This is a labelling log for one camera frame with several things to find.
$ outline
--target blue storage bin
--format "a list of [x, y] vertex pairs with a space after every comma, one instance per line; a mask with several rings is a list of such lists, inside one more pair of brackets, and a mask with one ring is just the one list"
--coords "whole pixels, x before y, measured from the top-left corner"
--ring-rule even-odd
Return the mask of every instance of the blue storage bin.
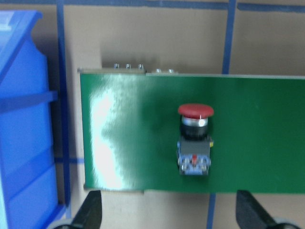
[[42, 14], [0, 11], [0, 228], [41, 229], [59, 218], [46, 57], [31, 30]]

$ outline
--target emergency stop button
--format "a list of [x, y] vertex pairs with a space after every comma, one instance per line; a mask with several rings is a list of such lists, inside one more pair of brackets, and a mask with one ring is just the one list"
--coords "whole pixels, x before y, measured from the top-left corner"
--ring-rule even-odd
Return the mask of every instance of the emergency stop button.
[[178, 113], [186, 118], [206, 119], [214, 114], [212, 107], [204, 104], [183, 104]]

